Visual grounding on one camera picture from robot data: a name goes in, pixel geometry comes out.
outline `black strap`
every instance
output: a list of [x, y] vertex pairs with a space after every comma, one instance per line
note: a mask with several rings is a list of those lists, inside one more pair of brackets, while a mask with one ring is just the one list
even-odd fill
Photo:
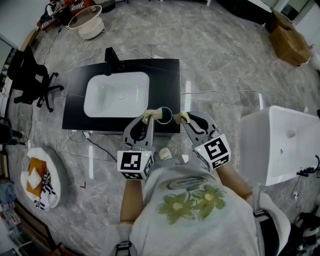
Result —
[[258, 220], [264, 243], [265, 256], [277, 256], [279, 252], [279, 234], [272, 217], [263, 209], [253, 212], [254, 217]]
[[131, 256], [130, 254], [130, 241], [123, 241], [116, 245], [115, 256]]

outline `white basin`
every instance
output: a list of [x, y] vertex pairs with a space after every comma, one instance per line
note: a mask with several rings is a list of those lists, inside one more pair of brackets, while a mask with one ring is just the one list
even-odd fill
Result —
[[269, 186], [317, 167], [320, 120], [291, 109], [271, 106], [240, 120], [240, 167], [246, 178]]
[[91, 118], [136, 118], [149, 101], [149, 77], [143, 72], [96, 75], [88, 82], [84, 112]]

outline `orange cloth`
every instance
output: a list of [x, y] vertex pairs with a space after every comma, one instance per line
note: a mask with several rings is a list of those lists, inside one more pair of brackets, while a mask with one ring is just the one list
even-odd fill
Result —
[[[31, 174], [33, 169], [36, 169], [37, 173], [41, 177], [41, 179], [44, 178], [44, 175], [47, 171], [47, 163], [45, 161], [41, 161], [36, 158], [31, 158], [30, 161], [30, 168], [29, 168], [29, 175]], [[29, 181], [26, 183], [26, 190], [29, 191], [30, 193], [36, 195], [37, 197], [40, 198], [41, 192], [42, 192], [42, 181], [39, 183], [39, 185], [33, 189], [29, 183]]]

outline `yellow flower graphic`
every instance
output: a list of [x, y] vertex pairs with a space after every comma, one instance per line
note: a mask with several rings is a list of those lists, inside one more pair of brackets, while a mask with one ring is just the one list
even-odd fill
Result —
[[177, 222], [181, 217], [186, 220], [195, 219], [191, 210], [197, 202], [194, 199], [187, 199], [187, 193], [166, 195], [163, 200], [165, 203], [159, 205], [157, 212], [166, 214], [166, 219], [170, 225]]
[[204, 185], [204, 190], [197, 190], [192, 193], [192, 196], [198, 199], [195, 210], [199, 211], [198, 219], [203, 221], [207, 218], [214, 207], [221, 210], [226, 206], [225, 201], [221, 198], [225, 196], [226, 192], [220, 191], [219, 188], [212, 187], [210, 185]]

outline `faucet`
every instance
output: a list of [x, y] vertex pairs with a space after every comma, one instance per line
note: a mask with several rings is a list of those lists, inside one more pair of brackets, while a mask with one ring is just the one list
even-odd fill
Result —
[[115, 50], [112, 47], [105, 49], [104, 61], [110, 64], [110, 68], [105, 70], [105, 75], [110, 76], [116, 71], [121, 71], [124, 69], [124, 64], [122, 60], [119, 60]]

